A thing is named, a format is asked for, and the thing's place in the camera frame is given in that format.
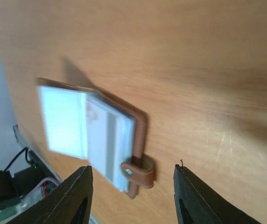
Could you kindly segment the brown leather card holder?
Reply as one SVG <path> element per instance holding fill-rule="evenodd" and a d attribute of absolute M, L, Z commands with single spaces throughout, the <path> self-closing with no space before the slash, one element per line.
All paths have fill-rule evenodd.
<path fill-rule="evenodd" d="M 97 97 L 105 100 L 113 107 L 120 109 L 125 114 L 132 116 L 135 119 L 136 126 L 133 138 L 133 151 L 130 162 L 121 163 L 122 174 L 129 181 L 129 190 L 125 192 L 129 198 L 135 198 L 138 194 L 138 189 L 151 188 L 154 185 L 154 163 L 144 155 L 144 148 L 146 142 L 146 134 L 148 128 L 148 119 L 146 114 L 127 103 L 118 97 L 104 91 L 98 87 L 94 87 L 91 84 L 84 84 L 83 86 L 74 86 L 71 84 L 65 84 L 62 82 L 38 78 L 37 88 L 39 86 L 56 87 L 73 91 L 80 91 L 87 93 L 88 97 Z"/>

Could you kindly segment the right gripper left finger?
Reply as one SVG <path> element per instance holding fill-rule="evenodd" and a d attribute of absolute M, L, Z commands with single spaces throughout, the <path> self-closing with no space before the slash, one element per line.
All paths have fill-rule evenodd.
<path fill-rule="evenodd" d="M 91 166 L 78 168 L 44 199 L 10 224 L 87 224 L 93 196 Z"/>

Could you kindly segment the light blue card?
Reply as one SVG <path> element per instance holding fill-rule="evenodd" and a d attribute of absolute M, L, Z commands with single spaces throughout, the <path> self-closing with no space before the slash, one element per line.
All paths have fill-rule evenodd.
<path fill-rule="evenodd" d="M 87 159 L 87 93 L 47 86 L 38 92 L 48 149 Z"/>

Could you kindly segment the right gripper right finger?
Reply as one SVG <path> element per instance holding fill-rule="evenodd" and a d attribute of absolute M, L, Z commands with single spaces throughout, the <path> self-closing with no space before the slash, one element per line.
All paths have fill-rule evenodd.
<path fill-rule="evenodd" d="M 190 169 L 174 168 L 174 201 L 179 224 L 258 224 L 238 209 Z"/>

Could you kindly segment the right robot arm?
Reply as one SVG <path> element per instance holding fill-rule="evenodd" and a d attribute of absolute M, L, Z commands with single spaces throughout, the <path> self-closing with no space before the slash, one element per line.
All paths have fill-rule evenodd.
<path fill-rule="evenodd" d="M 191 170 L 174 169 L 174 201 L 180 224 L 256 224 L 257 220 L 239 210 Z M 93 177 L 91 166 L 80 167 L 45 198 L 21 214 L 10 212 L 11 224 L 87 224 L 89 222 Z M 9 171 L 0 171 L 0 211 L 21 202 Z"/>

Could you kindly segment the white card with stripe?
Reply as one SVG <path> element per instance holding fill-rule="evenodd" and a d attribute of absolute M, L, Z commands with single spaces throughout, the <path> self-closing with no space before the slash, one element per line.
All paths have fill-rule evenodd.
<path fill-rule="evenodd" d="M 103 99 L 87 99 L 88 160 L 116 189 L 128 192 L 121 163 L 130 162 L 135 119 Z"/>

